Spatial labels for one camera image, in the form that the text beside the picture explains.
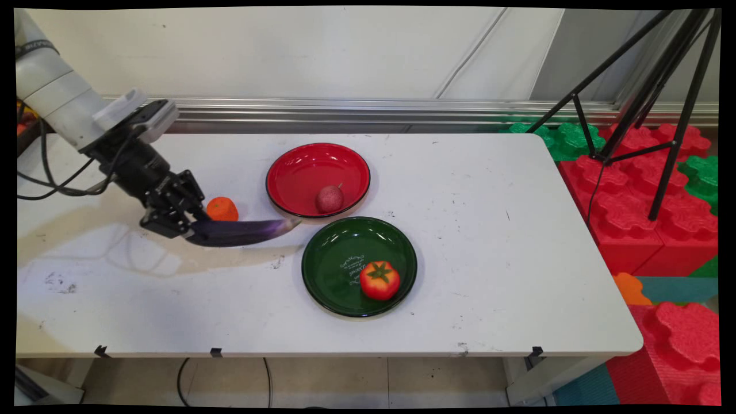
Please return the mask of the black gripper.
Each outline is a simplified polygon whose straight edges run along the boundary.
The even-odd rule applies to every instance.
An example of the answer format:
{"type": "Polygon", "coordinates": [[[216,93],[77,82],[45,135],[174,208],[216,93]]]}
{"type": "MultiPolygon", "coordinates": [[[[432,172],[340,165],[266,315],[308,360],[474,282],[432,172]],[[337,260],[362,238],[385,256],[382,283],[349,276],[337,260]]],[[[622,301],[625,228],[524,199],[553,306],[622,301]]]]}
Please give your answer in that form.
{"type": "Polygon", "coordinates": [[[126,194],[144,200],[140,227],[166,238],[190,238],[191,220],[210,221],[202,202],[204,193],[191,170],[170,171],[170,165],[137,133],[103,136],[82,153],[99,162],[100,171],[110,176],[126,194]]]}

